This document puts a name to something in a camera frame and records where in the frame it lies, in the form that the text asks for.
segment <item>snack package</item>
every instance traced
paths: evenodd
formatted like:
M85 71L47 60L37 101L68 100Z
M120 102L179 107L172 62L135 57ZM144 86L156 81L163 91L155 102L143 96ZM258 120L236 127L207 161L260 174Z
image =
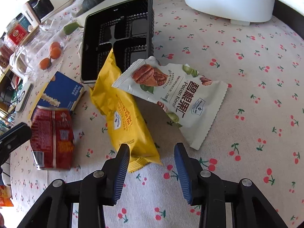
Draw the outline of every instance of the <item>snack package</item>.
M162 107L196 150L207 136L228 87L199 75L189 65L160 66L153 56L135 61L112 86Z
M5 185L0 185L0 206L1 207L13 207L13 203L11 201L12 193L10 191L11 187L7 187Z
M71 168L74 135L70 111L37 106L32 116L32 147L38 170Z
M116 150L125 143L130 147L128 171L133 172L148 162L161 164L158 151L132 95L113 88L121 75L116 66L113 49L98 74L91 89L91 101L102 115L106 115L108 133Z

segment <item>orange fruit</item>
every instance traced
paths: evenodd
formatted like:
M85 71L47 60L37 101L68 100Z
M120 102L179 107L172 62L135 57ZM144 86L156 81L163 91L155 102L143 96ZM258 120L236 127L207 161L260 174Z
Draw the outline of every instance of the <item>orange fruit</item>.
M61 55L61 49L59 47L55 47L51 50L50 57L52 59L57 59Z
M58 42L53 42L50 46L50 51L52 51L52 49L54 49L55 47L59 47L60 48L60 43Z
M51 59L49 58L42 59L41 62L39 63L39 67L42 70L46 70L49 66L51 66Z

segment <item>white tablecloth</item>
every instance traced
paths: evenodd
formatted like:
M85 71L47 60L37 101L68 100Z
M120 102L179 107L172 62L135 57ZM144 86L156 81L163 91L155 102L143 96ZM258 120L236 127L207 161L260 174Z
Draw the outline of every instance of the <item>white tablecloth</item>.
M200 207L191 207L183 199L173 158L174 145L183 142L191 157L222 179L250 178L286 224L296 227L304 221L303 40L275 17L242 27L195 11L184 0L153 0L153 7L154 56L165 63L187 63L212 80L229 83L230 88L198 151L187 146L162 109L136 99L164 165L148 164L127 173L117 205L104 207L106 225L198 227ZM55 17L70 20L78 9L79 4L74 4ZM17 122L29 122L35 96L57 70L80 82L81 41L82 31L76 30L55 66L35 82ZM29 142L11 154L12 192L21 218L54 179L83 179L115 157L105 118L90 102L88 92L75 113L76 148L70 171L37 171ZM73 227L77 220L75 205Z

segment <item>barcode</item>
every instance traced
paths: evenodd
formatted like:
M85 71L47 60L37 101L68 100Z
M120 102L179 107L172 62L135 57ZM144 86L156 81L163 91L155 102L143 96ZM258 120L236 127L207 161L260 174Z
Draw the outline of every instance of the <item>barcode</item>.
M44 152L33 151L36 165L44 167Z
M60 140L65 140L68 141L69 140L69 131L68 130L60 130Z

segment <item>tray compartment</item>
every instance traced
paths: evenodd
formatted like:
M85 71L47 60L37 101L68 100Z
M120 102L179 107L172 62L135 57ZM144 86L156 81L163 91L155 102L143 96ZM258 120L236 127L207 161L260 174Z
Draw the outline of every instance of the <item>tray compartment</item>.
M127 0L87 17L81 58L83 83L95 83L112 47L122 72L139 58L153 55L152 1Z

